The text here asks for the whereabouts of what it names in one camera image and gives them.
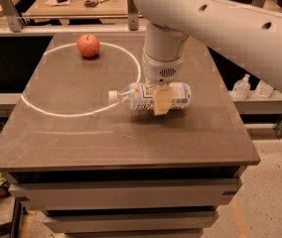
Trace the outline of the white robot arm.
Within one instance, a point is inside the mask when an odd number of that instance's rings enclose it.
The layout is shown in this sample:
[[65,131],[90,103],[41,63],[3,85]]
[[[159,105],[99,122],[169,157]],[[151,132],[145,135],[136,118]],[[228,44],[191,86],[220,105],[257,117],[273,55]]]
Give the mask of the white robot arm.
[[149,21],[146,80],[162,84],[180,71],[192,36],[282,92],[282,13],[228,0],[134,0]]

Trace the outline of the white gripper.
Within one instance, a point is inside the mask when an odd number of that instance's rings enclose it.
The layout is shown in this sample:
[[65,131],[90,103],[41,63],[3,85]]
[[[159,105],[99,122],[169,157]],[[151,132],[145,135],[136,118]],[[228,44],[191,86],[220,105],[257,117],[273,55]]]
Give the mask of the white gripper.
[[[142,66],[147,83],[168,83],[175,80],[181,70],[183,58],[160,61],[150,58],[146,53],[142,56]],[[156,85],[153,90],[154,114],[165,115],[171,108],[173,89],[169,84]]]

